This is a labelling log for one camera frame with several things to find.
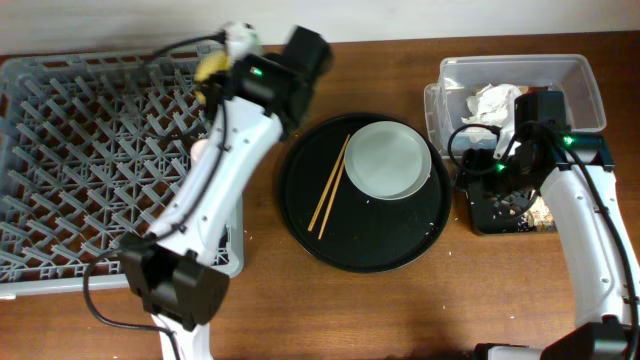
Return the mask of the grey-white plate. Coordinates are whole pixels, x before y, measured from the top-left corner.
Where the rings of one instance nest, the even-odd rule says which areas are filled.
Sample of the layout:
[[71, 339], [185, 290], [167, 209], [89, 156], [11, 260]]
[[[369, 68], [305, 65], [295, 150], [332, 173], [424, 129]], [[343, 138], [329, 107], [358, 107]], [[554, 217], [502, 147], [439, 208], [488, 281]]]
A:
[[351, 137], [345, 170], [365, 195], [385, 201], [407, 198], [430, 178], [431, 152], [413, 128], [396, 121], [368, 124]]

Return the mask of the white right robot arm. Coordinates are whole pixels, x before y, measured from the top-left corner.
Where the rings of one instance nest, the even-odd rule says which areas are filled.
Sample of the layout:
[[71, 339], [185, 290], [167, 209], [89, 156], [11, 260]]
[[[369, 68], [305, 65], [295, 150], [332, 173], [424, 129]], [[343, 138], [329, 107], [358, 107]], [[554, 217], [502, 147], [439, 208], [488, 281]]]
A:
[[469, 175], [495, 200], [541, 197], [560, 237], [576, 302], [573, 331], [543, 349], [479, 343], [476, 359], [636, 359], [639, 264], [618, 207], [614, 162], [603, 136], [566, 121], [558, 91], [531, 92], [510, 104], [514, 129], [495, 160], [463, 156]]

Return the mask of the rice and peanut shell scraps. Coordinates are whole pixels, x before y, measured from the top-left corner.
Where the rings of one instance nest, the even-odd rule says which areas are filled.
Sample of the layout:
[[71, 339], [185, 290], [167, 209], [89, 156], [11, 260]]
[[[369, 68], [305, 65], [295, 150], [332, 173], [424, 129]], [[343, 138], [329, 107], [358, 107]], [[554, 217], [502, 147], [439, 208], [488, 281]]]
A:
[[493, 220], [505, 233], [553, 232], [554, 218], [535, 191], [513, 193], [496, 199]]

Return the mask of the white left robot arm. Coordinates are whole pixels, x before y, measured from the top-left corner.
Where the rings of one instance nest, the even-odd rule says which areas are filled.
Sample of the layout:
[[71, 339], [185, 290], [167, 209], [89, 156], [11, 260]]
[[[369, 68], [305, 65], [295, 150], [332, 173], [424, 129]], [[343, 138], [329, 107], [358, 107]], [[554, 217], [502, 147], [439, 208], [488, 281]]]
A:
[[242, 22], [211, 38], [221, 48], [200, 60], [194, 75], [212, 123], [198, 159], [148, 231], [125, 233], [102, 255], [121, 263], [152, 324], [106, 318], [89, 293], [98, 262], [83, 275], [92, 315], [112, 327], [159, 333], [166, 359], [210, 358], [210, 322], [230, 283], [229, 274], [212, 265], [223, 229], [265, 155], [303, 123], [314, 86], [333, 59], [329, 43], [302, 26], [279, 53], [263, 53], [255, 30]]

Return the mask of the yellow bowl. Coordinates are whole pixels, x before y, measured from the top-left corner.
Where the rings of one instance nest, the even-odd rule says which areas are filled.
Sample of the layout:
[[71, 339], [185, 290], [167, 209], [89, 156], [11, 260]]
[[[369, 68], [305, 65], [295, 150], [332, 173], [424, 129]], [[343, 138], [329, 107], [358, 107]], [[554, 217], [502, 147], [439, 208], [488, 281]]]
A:
[[196, 67], [196, 72], [193, 78], [195, 85], [195, 96], [200, 104], [206, 104], [206, 98], [202, 86], [213, 75], [221, 71], [227, 71], [231, 68], [230, 57], [225, 51], [215, 52], [202, 61]]

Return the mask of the pink plastic cup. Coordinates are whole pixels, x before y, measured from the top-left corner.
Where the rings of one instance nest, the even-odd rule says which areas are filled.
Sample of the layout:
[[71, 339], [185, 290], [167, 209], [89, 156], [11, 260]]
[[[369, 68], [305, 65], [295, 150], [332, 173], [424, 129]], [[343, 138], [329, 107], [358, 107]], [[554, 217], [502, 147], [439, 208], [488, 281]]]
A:
[[208, 141], [206, 139], [197, 140], [190, 149], [190, 157], [192, 163], [197, 163], [206, 149]]

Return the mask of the wooden chopstick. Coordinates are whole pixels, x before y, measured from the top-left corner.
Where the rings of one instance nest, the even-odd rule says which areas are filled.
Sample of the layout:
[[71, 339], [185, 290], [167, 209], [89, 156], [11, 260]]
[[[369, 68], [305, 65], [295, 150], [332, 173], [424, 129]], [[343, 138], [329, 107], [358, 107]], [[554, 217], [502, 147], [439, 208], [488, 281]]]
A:
[[326, 224], [328, 222], [329, 216], [331, 214], [331, 210], [333, 208], [334, 199], [336, 197], [336, 193], [337, 193], [337, 190], [338, 190], [341, 178], [342, 178], [342, 174], [344, 172], [344, 168], [345, 168], [345, 160], [343, 158], [342, 161], [341, 161], [340, 167], [338, 169], [338, 173], [336, 175], [335, 182], [334, 182], [332, 190], [331, 190], [331, 195], [330, 195], [330, 198], [329, 198], [329, 201], [328, 201], [328, 204], [327, 204], [327, 208], [326, 208], [326, 211], [325, 211], [325, 214], [324, 214], [324, 218], [323, 218], [323, 221], [321, 223], [320, 231], [319, 231], [319, 234], [318, 234], [318, 240], [321, 240], [323, 235], [324, 235]]
[[311, 219], [311, 221], [309, 223], [309, 226], [307, 228], [307, 230], [309, 232], [311, 232], [313, 230], [313, 227], [314, 227], [314, 225], [316, 223], [316, 220], [317, 220], [317, 218], [318, 218], [318, 216], [320, 214], [320, 211], [321, 211], [321, 209], [323, 207], [324, 201], [326, 199], [327, 194], [329, 193], [329, 190], [330, 190], [330, 188], [332, 186], [332, 183], [334, 181], [334, 178], [335, 178], [336, 174], [341, 171], [340, 168], [342, 166], [341, 165], [342, 164], [342, 158], [343, 158], [345, 149], [347, 147], [347, 144], [349, 142], [349, 138], [350, 138], [350, 135], [348, 135], [347, 138], [345, 139], [344, 144], [342, 146], [342, 149], [341, 149], [341, 151], [340, 151], [340, 153], [339, 153], [339, 155], [338, 155], [338, 157], [337, 157], [337, 159], [335, 161], [335, 164], [334, 164], [333, 169], [332, 169], [332, 171], [330, 173], [330, 176], [329, 176], [329, 178], [328, 178], [328, 180], [327, 180], [327, 182], [325, 184], [325, 187], [324, 187], [324, 190], [323, 190], [322, 195], [320, 197], [320, 200], [318, 201], [318, 204], [316, 206], [316, 209], [315, 209], [315, 212], [313, 214], [313, 217], [312, 217], [312, 219]]

